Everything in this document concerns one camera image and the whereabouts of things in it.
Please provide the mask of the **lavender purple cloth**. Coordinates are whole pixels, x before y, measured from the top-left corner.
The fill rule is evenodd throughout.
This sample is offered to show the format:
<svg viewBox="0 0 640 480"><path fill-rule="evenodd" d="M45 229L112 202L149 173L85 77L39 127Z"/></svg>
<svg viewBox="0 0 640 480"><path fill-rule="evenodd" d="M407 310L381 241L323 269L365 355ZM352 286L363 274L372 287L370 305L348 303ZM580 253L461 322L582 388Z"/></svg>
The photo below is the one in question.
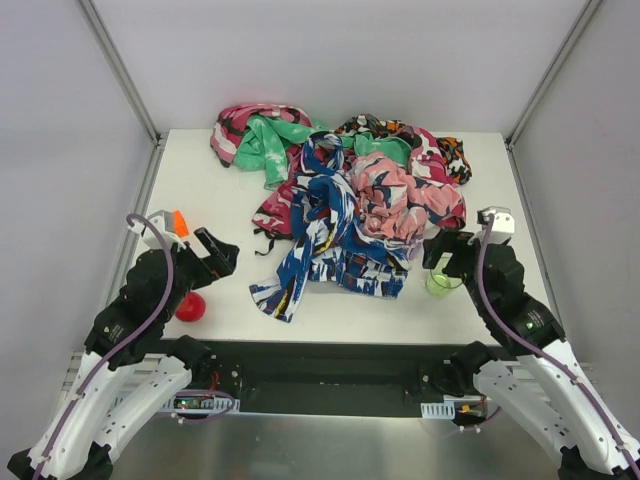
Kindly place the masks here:
<svg viewBox="0 0 640 480"><path fill-rule="evenodd" d="M413 261L423 250L424 236L415 236L407 246L407 259Z"/></svg>

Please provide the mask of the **blue white patterned cloth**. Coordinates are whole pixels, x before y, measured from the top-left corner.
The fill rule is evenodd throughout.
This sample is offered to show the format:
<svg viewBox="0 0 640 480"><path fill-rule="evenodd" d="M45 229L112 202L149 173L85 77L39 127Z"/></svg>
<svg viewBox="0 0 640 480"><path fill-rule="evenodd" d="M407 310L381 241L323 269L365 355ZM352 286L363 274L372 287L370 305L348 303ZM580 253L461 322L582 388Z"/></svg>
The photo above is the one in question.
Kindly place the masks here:
<svg viewBox="0 0 640 480"><path fill-rule="evenodd" d="M395 299L402 291L409 248L365 234L344 160L342 141L333 133L313 133L303 144L292 185L294 245L274 277L249 287L262 313L289 323L309 280L372 297Z"/></svg>

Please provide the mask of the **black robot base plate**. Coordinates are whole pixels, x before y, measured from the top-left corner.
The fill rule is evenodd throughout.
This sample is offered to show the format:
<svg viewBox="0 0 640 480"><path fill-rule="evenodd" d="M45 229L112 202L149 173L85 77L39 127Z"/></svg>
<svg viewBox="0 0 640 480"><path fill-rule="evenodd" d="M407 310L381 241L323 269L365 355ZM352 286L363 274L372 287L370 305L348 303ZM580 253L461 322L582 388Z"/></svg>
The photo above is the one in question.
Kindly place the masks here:
<svg viewBox="0 0 640 480"><path fill-rule="evenodd" d="M163 340L192 368L194 387L215 386L243 413L417 418L444 398L444 364L459 345Z"/></svg>

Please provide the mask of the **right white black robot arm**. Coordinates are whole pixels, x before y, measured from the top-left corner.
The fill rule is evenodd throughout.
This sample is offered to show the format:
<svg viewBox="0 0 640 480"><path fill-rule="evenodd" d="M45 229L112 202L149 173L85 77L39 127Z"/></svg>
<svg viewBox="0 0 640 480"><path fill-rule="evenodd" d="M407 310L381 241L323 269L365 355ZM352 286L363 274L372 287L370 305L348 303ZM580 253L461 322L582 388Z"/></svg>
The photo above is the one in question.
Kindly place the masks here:
<svg viewBox="0 0 640 480"><path fill-rule="evenodd" d="M638 478L638 440L586 377L549 308L526 292L524 268L509 243L441 231L424 249L423 267L446 262L444 274L461 280L490 335L539 389L522 384L480 341L438 365L432 386L452 397L492 400L552 458L561 479Z"/></svg>

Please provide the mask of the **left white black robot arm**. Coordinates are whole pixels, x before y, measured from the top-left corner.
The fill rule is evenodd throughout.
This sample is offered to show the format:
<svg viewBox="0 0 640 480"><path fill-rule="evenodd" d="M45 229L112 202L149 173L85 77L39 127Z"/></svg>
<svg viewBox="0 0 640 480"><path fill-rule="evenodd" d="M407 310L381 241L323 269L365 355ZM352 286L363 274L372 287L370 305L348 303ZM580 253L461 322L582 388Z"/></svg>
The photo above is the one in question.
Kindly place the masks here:
<svg viewBox="0 0 640 480"><path fill-rule="evenodd" d="M141 254L116 298L95 318L62 406L33 447L15 453L19 479L107 479L125 448L180 391L218 383L219 365L201 341L184 335L121 403L115 400L159 341L187 296L233 274L239 248L206 228L195 236L207 256L164 239Z"/></svg>

